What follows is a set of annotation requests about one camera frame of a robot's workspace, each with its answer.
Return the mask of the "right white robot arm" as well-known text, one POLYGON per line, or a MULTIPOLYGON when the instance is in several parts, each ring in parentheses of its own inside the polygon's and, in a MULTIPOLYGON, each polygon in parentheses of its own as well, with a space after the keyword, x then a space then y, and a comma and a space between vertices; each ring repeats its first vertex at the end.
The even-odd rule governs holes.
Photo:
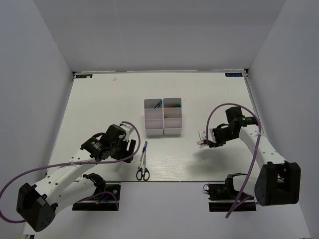
POLYGON ((228 103, 227 123, 206 128, 204 145, 222 147, 240 139, 253 155, 246 173, 229 174, 225 180, 226 195, 239 204, 253 197, 261 206, 296 204, 300 197, 301 168, 289 162, 271 145, 262 132, 259 119, 243 115, 244 106, 228 103))

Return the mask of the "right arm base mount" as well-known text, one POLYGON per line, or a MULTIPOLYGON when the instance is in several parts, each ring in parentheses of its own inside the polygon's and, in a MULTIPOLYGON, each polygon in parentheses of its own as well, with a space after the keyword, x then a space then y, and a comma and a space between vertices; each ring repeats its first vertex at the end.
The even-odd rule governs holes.
MULTIPOLYGON (((224 183, 207 183, 203 186, 203 191, 208 195, 209 211, 212 212, 228 212, 237 197, 237 194, 241 188, 242 183, 239 183, 239 188, 234 189, 233 179, 245 179, 246 174, 235 173, 229 174, 224 183)), ((238 206, 235 212, 255 212, 256 204, 255 198, 246 193, 242 193, 238 202, 245 200, 243 204, 238 206)))

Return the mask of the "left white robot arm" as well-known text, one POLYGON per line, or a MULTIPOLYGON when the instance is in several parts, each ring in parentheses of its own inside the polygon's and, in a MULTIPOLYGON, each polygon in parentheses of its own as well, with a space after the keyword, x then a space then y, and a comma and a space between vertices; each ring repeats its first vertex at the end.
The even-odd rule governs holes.
POLYGON ((55 165, 55 171, 30 185, 23 184, 18 191, 16 211, 35 231, 47 228, 55 216, 85 198, 99 199, 107 194, 106 181, 88 170, 98 164, 130 163, 141 145, 131 139, 135 126, 127 121, 112 124, 106 132, 86 140, 68 162, 55 165))

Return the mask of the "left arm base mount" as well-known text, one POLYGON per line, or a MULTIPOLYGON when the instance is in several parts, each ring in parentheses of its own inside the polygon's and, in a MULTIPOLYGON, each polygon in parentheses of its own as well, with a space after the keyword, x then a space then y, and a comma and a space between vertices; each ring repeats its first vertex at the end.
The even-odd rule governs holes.
POLYGON ((75 203, 73 211, 116 212, 120 205, 121 184, 106 184, 104 189, 96 190, 91 197, 75 203))

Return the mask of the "black-handled scissors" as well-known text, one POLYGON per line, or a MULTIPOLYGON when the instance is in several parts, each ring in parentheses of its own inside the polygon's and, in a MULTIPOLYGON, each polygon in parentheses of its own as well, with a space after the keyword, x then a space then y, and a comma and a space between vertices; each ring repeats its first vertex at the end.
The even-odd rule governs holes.
POLYGON ((138 170, 136 172, 136 179, 138 181, 148 181, 150 178, 150 172, 146 167, 147 162, 147 152, 145 151, 142 153, 139 164, 138 164, 138 170))

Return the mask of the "pink white eraser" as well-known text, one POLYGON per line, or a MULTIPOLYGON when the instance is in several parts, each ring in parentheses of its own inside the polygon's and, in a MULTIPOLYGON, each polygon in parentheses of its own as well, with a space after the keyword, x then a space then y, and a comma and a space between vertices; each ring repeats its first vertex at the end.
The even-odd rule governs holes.
POLYGON ((199 148, 203 148, 205 146, 208 146, 208 142, 206 140, 200 140, 197 142, 197 145, 199 146, 199 148))

